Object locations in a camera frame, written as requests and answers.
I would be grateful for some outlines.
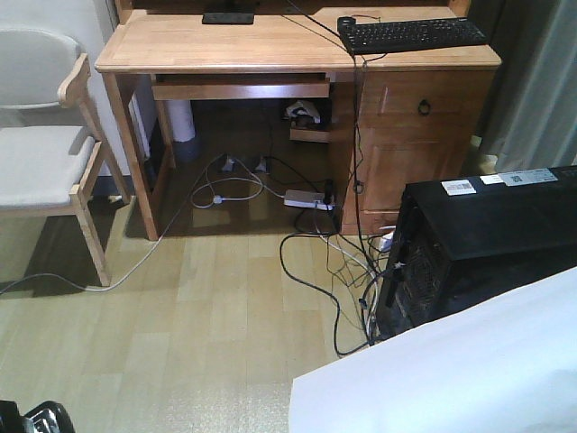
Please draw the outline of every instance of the gray curtain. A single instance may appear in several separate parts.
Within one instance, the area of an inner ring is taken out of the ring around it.
[[[508,0],[493,36],[504,60],[481,118],[497,171],[577,163],[577,0]]]

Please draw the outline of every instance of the chair seat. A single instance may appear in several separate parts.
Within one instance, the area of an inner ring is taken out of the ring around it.
[[[94,144],[83,126],[0,129],[0,209],[70,204]]]

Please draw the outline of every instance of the desk drawer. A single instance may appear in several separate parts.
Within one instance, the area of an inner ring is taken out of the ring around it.
[[[162,75],[152,84],[156,100],[328,97],[325,74]]]
[[[361,122],[369,127],[474,122],[491,79],[490,71],[369,73]]]

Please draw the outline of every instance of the wooden chair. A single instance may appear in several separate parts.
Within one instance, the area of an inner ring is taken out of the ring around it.
[[[130,197],[87,90],[86,53],[68,36],[0,28],[0,108],[77,106],[86,126],[0,128],[0,217],[76,215],[103,286],[105,251],[88,210],[106,162],[123,202]]]

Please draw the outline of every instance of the white cylinder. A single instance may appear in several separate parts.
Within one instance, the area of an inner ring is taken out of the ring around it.
[[[192,118],[190,101],[183,99],[171,99],[166,101],[169,112],[170,124],[172,125],[172,139],[175,142],[188,142],[195,138],[197,132]]]

